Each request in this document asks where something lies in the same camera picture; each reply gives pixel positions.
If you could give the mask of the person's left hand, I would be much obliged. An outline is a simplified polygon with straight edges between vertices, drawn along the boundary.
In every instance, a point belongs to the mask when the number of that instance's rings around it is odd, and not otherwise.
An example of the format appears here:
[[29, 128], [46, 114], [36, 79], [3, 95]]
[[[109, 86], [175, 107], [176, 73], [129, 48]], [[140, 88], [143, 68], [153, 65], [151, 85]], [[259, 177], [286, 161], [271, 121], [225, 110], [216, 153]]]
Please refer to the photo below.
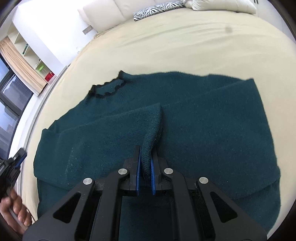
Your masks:
[[23, 235], [32, 224], [32, 215], [14, 189], [10, 191], [9, 196], [1, 199], [1, 215], [7, 224], [20, 235]]

